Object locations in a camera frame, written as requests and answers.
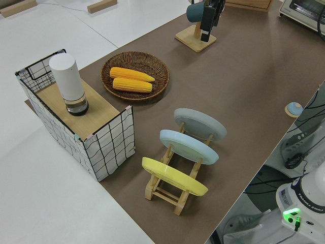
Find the white container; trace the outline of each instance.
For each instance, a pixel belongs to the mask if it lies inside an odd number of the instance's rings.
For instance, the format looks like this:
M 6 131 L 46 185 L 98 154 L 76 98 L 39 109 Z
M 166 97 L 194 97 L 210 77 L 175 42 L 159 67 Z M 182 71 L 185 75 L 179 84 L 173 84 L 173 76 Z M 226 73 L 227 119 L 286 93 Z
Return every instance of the white container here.
M 51 57 L 49 65 L 68 112 L 74 116 L 84 115 L 89 104 L 75 58 L 68 53 L 59 53 Z

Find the blue plate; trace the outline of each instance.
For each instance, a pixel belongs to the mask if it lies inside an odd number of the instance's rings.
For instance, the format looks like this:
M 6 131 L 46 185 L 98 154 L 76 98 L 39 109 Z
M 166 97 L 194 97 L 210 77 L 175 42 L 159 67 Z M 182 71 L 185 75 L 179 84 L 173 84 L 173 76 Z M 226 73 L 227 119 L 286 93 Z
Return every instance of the blue plate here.
M 185 123 L 184 131 L 188 134 L 204 140 L 207 140 L 212 134 L 212 140 L 218 141 L 227 134 L 226 128 L 219 121 L 193 109 L 176 109 L 174 119 L 179 126 L 182 122 Z
M 214 164 L 218 154 L 206 144 L 193 137 L 171 130 L 162 130 L 160 140 L 165 147 L 172 146 L 172 151 L 194 162 L 202 160 L 202 164 Z

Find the wicker basket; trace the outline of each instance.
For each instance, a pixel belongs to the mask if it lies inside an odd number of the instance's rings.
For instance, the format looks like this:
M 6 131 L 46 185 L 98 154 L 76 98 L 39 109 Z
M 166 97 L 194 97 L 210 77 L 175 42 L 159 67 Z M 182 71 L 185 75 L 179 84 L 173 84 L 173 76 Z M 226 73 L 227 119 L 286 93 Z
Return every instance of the wicker basket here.
M 113 79 L 110 77 L 112 67 L 121 67 L 146 73 L 155 81 L 152 83 L 152 92 L 135 93 L 130 91 L 116 90 L 113 88 Z M 102 67 L 101 80 L 104 87 L 113 95 L 132 101 L 145 101 L 156 97 L 168 85 L 169 70 L 157 57 L 145 52 L 123 52 L 110 58 Z

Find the yellow corn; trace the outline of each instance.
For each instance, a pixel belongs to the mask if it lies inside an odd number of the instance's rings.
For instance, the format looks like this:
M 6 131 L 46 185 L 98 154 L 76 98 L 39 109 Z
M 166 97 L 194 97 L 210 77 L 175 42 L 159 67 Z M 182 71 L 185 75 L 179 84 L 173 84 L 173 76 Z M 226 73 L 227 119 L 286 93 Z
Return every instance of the yellow corn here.
M 120 68 L 120 67 L 112 67 L 110 70 L 110 76 L 111 78 L 116 77 L 123 77 L 127 79 L 133 79 L 133 80 L 141 80 L 146 82 L 153 82 L 154 78 L 150 75 L 147 75 L 145 73 L 142 73 L 140 71 Z
M 140 80 L 116 77 L 113 80 L 113 88 L 127 92 L 150 93 L 152 91 L 152 84 Z

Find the brown mat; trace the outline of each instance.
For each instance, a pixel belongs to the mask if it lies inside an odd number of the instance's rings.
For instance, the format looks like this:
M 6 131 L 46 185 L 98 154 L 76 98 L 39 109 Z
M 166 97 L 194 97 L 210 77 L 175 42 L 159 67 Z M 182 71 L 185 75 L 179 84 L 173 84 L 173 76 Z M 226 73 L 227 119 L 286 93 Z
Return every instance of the brown mat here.
M 280 5 L 275 1 L 269 13 L 226 8 L 212 31 L 217 42 L 201 53 L 175 39 L 191 25 L 183 15 L 81 70 L 119 111 L 134 106 L 136 154 L 101 184 L 155 243 L 204 243 L 293 123 L 284 107 L 306 105 L 324 80 L 325 43 L 316 32 L 279 18 Z M 124 51 L 151 53 L 168 66 L 170 84 L 160 101 L 129 103 L 104 89 L 103 64 Z M 219 161 L 198 173 L 209 191 L 190 196 L 179 217 L 173 205 L 144 198 L 150 175 L 141 158 L 163 156 L 159 132 L 178 129 L 173 112 L 182 107 L 219 120 L 228 135 L 210 144 Z M 175 157 L 171 166 L 189 173 L 192 163 Z

